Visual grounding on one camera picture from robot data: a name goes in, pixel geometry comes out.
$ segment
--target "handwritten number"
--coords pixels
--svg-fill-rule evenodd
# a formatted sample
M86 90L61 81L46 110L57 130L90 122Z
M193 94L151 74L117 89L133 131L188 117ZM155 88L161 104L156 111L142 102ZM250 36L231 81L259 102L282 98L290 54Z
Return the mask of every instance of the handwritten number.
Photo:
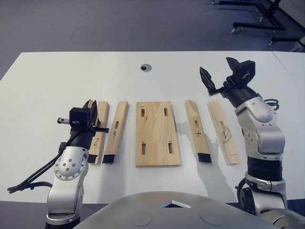
M96 138L95 140L96 140L96 142L94 143L94 146L97 145L97 142L99 141L99 138Z

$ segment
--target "black tape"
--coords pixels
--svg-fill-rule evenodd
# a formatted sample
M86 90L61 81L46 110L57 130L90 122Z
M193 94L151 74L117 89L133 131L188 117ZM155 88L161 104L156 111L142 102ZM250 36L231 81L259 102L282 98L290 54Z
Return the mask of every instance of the black tape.
M93 154L89 154L89 157L88 157L88 163L95 163L95 159L96 159L97 155L93 155Z
M114 162L114 154L104 155L103 164L112 164Z
M212 163L210 154L198 153L198 159L200 162Z

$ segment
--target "gray carpet floor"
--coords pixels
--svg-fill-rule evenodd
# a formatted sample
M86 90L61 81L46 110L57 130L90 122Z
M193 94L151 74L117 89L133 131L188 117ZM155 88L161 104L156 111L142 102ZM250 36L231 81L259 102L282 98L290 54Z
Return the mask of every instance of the gray carpet floor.
M276 15L287 27L277 35L304 35L283 13ZM0 79L20 52L289 51L293 47L291 42L268 47L272 31L230 34L234 21L258 19L255 7L212 6L211 0L0 0Z

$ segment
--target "wooden plank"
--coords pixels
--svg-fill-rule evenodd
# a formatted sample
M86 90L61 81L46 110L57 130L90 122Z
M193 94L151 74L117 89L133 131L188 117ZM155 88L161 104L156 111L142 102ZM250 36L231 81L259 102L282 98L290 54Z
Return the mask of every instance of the wooden plank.
M211 156L206 142L201 118L195 100L185 101L186 114L192 131L193 142L199 161L211 163Z
M179 146L171 102L138 102L136 166L178 166Z
M220 106L219 101L209 102L208 109L210 111L213 125L226 159L231 165L239 163L240 160L237 147L231 135L230 129L228 128L224 117L224 112Z
M118 152L122 131L125 123L125 116L127 111L127 101L121 101L115 111L114 119L109 132L106 149L104 152L103 163L113 163L114 156Z
M109 114L109 105L105 101L99 101L97 104L97 116L96 125L98 127L107 127ZM105 143L105 132L96 132L95 136L92 139L90 150L89 150L89 159L88 162L93 164L100 164L102 158L102 152L104 149Z

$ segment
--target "white table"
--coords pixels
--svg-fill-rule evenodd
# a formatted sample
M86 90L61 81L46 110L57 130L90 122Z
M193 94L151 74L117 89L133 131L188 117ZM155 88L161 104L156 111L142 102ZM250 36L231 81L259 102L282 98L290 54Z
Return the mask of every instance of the white table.
M220 87L231 75L226 57L256 62L249 86L264 99L280 101L278 125L285 134L283 176L288 199L304 198L304 97L272 52L40 52L22 53L0 81L0 200L46 202L49 188L38 187L8 194L53 158L69 126L58 125L72 107L88 99L108 101L111 125L118 101L127 100L129 111L120 150L112 165L90 165L84 181L84 203L109 203L145 191L181 191L236 202L234 186L247 170L241 128L234 108L221 95L209 97L199 76L207 69ZM140 70L143 63L152 71ZM184 101L197 101L208 137L213 164L199 163L193 151ZM236 141L241 163L228 166L216 141L206 104L219 100ZM182 165L135 167L135 105L137 101L171 101ZM38 181L53 182L50 169Z

